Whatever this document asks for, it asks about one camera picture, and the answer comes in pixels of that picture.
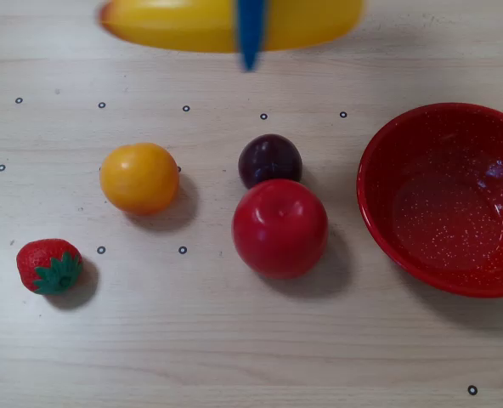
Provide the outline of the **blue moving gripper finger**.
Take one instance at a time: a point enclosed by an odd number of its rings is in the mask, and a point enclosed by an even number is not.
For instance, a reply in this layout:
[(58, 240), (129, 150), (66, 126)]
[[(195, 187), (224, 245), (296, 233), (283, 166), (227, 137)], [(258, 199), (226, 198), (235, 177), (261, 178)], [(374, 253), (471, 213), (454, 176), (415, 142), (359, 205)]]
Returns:
[(266, 0), (236, 0), (236, 39), (243, 69), (253, 71), (263, 49)]

